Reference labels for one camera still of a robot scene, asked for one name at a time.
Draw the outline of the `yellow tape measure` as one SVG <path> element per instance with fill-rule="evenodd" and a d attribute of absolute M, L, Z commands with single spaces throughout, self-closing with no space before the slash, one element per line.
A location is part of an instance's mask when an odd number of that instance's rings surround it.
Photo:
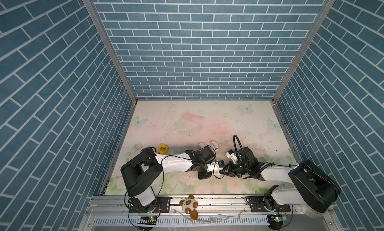
<path fill-rule="evenodd" d="M 168 150 L 169 150 L 169 147 L 166 144 L 161 143 L 160 147 L 158 149 L 158 153 L 162 154 L 162 155 L 165 155 L 165 154 L 168 153 Z"/>

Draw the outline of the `brown white plush toy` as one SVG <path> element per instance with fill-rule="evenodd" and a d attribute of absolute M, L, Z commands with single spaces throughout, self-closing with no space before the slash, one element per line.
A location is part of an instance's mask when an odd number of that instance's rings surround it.
<path fill-rule="evenodd" d="M 185 214 L 189 215 L 192 220 L 197 220 L 199 213 L 197 211 L 198 202 L 195 200 L 194 195 L 190 194 L 187 199 L 180 201 L 180 206 Z"/>

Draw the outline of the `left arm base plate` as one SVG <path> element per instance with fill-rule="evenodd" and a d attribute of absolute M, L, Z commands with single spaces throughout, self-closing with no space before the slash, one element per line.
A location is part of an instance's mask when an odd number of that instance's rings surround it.
<path fill-rule="evenodd" d="M 147 206 L 143 206 L 140 201 L 136 198 L 130 198 L 127 201 L 127 205 L 129 206 L 129 213 L 134 214 L 147 214 L 147 213 L 169 213 L 170 205 L 171 205 L 171 197 L 163 197 L 159 196 L 153 202 L 151 202 Z"/>

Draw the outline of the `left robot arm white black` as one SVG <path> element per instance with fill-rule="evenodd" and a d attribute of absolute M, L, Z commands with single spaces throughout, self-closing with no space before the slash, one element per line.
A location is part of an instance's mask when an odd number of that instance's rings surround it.
<path fill-rule="evenodd" d="M 160 154 L 154 147 L 143 149 L 121 167 L 127 195 L 140 202 L 142 207 L 155 204 L 157 195 L 153 182 L 160 175 L 170 172 L 195 171 L 203 178 L 211 177 L 217 156 L 213 147 L 206 145 L 198 150 L 186 150 L 181 154 Z"/>

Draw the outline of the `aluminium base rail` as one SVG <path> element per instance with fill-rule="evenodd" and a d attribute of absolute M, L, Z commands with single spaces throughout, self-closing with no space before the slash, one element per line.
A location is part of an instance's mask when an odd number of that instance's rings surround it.
<path fill-rule="evenodd" d="M 186 195 L 160 196 L 150 213 L 134 213 L 124 196 L 94 196 L 80 224 L 81 231 L 340 231 L 332 209 L 315 218 L 300 205 L 268 212 L 262 195 L 196 195 L 198 220 L 183 212 Z"/>

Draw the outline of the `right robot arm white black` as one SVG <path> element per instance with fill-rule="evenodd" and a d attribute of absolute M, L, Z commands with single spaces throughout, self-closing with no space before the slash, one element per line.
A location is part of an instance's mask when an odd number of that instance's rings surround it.
<path fill-rule="evenodd" d="M 262 162 L 247 147 L 230 150 L 226 155 L 230 162 L 220 170 L 221 175 L 292 185 L 290 188 L 275 185 L 264 194 L 262 202 L 270 212 L 284 205 L 301 205 L 322 214 L 342 192 L 340 186 L 310 160 L 286 165 Z"/>

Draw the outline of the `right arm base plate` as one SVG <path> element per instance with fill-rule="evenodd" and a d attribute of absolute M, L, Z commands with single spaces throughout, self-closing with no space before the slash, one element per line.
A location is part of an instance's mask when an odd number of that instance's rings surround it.
<path fill-rule="evenodd" d="M 265 197 L 262 195 L 247 196 L 244 198 L 246 203 L 250 206 L 251 212 L 290 212 L 290 205 L 279 205 L 271 197 Z"/>

